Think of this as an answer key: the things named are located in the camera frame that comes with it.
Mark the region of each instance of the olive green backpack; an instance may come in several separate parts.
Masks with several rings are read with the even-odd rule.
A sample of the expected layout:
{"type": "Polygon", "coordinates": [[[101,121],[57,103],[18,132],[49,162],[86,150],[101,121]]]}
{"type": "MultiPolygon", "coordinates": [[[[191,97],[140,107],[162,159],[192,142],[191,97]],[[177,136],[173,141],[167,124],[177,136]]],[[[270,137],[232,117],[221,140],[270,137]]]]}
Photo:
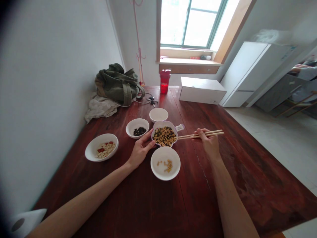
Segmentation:
{"type": "Polygon", "coordinates": [[[144,88],[139,85],[138,76],[133,69],[124,73],[118,63],[110,64],[109,69],[100,70],[96,75],[95,84],[97,94],[110,98],[121,106],[130,106],[132,99],[141,91],[141,98],[145,96],[144,88]]]}

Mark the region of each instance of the sleeve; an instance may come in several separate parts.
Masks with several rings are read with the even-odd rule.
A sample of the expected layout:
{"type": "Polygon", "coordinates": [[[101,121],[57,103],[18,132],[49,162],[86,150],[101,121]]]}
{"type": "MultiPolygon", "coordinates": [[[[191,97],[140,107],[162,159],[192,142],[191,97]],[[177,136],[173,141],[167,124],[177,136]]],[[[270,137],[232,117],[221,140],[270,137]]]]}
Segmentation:
{"type": "Polygon", "coordinates": [[[317,67],[301,68],[298,74],[300,79],[309,81],[317,75],[317,67]]]}

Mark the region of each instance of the window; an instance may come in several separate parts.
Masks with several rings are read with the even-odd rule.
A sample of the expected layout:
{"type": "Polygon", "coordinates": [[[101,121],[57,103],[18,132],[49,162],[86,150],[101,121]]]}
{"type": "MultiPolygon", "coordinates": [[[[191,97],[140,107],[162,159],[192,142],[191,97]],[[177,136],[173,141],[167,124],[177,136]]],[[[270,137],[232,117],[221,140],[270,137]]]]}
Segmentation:
{"type": "Polygon", "coordinates": [[[227,0],[162,0],[161,47],[210,49],[227,0]]]}

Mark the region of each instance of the window sill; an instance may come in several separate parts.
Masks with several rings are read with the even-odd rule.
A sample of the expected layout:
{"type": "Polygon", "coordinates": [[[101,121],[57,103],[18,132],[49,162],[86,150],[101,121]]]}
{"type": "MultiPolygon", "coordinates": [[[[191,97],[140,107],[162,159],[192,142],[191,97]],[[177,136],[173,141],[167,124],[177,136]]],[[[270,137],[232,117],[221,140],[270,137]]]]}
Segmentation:
{"type": "Polygon", "coordinates": [[[177,58],[163,58],[158,64],[178,64],[178,65],[208,65],[208,66],[222,66],[223,64],[214,62],[212,60],[199,59],[177,59],[177,58]]]}
{"type": "Polygon", "coordinates": [[[207,49],[184,49],[172,47],[160,47],[160,55],[175,59],[190,59],[190,57],[200,57],[202,55],[211,56],[213,60],[216,53],[207,49]]]}

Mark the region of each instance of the refrigerator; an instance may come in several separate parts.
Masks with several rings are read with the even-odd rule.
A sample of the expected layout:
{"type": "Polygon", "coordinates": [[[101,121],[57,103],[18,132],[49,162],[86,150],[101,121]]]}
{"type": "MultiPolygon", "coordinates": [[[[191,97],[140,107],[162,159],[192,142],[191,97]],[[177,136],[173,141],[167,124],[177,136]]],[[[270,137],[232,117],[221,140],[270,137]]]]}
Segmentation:
{"type": "Polygon", "coordinates": [[[294,46],[244,42],[220,84],[223,107],[240,107],[292,53],[294,46]]]}

